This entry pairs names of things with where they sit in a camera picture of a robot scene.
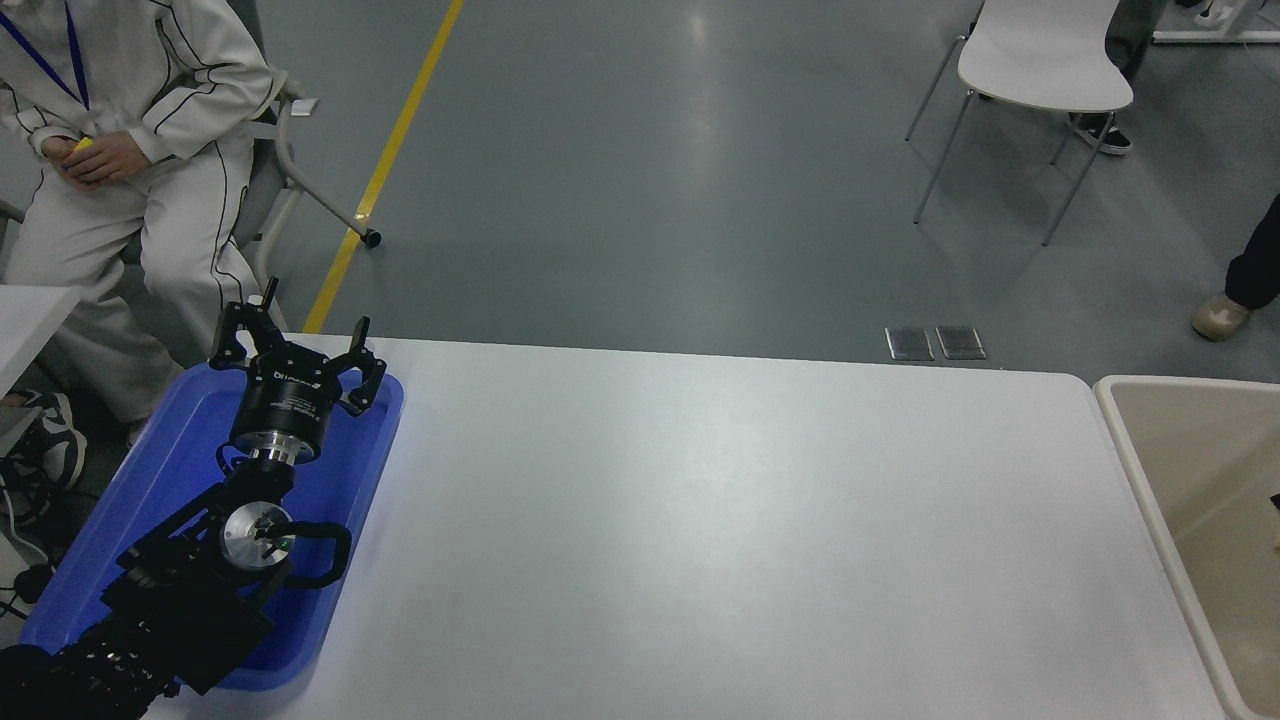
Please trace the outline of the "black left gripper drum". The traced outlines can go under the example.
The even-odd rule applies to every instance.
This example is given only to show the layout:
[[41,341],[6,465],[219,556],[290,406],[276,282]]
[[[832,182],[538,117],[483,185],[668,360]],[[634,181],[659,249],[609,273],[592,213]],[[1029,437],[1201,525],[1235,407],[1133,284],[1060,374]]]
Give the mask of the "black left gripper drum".
[[330,361],[311,350],[273,350],[253,357],[229,439],[248,442],[275,432],[301,442],[324,441],[340,395],[340,372]]

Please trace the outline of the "seated person's left hand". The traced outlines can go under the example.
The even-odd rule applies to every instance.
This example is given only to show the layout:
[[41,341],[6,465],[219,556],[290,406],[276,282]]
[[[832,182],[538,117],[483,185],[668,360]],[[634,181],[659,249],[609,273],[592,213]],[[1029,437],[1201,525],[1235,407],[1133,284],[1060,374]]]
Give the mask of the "seated person's left hand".
[[78,143],[60,168],[79,184],[100,186],[129,179],[152,164],[129,133],[113,132]]

